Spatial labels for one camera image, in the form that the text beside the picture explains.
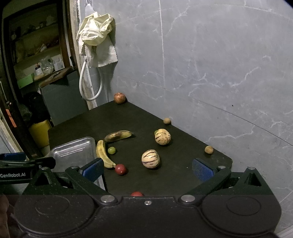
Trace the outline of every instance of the dark table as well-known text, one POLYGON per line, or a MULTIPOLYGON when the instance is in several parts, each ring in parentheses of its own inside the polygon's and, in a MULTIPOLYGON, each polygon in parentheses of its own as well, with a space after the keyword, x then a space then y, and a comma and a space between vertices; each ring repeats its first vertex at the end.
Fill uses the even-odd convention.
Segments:
POLYGON ((105 168, 106 186, 114 195, 134 191, 145 195, 184 194, 201 183, 192 172, 194 158, 214 166, 232 166, 232 160, 226 155, 217 150, 212 155, 206 154, 205 143, 172 125, 165 125, 160 118, 129 102, 118 105, 112 101, 51 128, 50 148, 88 136, 97 142, 119 130, 132 131, 134 136, 108 144, 117 151, 109 158, 129 170, 126 175, 119 176, 114 170, 105 168), (171 134, 167 146, 160 146, 154 139, 154 131, 160 128, 171 134), (155 149, 160 156, 161 165, 156 169, 147 169, 141 163, 142 154, 149 149, 155 149))

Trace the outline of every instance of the green grape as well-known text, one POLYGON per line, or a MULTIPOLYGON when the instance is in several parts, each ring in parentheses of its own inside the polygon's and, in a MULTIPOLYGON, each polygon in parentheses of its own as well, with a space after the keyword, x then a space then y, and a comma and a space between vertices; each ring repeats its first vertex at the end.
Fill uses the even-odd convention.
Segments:
POLYGON ((109 153, 109 154, 115 154, 115 152, 116 152, 115 147, 110 147, 110 148, 108 149, 108 153, 109 153))

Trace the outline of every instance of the silver bolt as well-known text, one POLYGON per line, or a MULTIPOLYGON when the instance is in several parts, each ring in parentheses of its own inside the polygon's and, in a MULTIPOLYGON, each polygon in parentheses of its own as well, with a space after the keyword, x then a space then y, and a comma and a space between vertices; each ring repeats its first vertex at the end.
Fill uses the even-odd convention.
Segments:
POLYGON ((112 195, 104 195, 104 196, 101 196, 101 201, 104 202, 104 203, 111 203, 115 200, 115 197, 112 196, 112 195))
POLYGON ((147 205, 147 206, 151 205, 151 201, 144 201, 144 204, 147 205))
POLYGON ((191 203, 195 200, 195 197, 190 194, 186 194, 186 195, 181 196, 181 200, 186 203, 191 203))

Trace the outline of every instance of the yellow banana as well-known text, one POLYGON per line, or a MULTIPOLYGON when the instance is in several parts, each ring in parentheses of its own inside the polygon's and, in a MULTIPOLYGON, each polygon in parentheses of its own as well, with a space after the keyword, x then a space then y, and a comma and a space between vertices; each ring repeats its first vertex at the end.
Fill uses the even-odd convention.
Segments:
POLYGON ((128 138, 128 137, 132 136, 132 134, 133 133, 131 131, 120 130, 120 131, 110 133, 109 135, 107 135, 105 137, 104 140, 106 142, 114 142, 114 141, 118 141, 118 140, 121 140, 121 139, 128 138))
POLYGON ((103 140, 99 140, 97 143, 97 156, 104 161, 105 168, 111 169, 116 166, 116 164, 107 156, 105 142, 103 140))

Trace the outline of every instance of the green box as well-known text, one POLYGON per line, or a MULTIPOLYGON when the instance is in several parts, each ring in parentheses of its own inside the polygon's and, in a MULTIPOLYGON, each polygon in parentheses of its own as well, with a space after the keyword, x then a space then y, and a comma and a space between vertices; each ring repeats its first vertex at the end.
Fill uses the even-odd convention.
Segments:
POLYGON ((17 84, 18 84, 19 89, 21 89, 24 86, 31 84, 33 81, 34 81, 34 74, 31 73, 28 76, 18 80, 17 84))

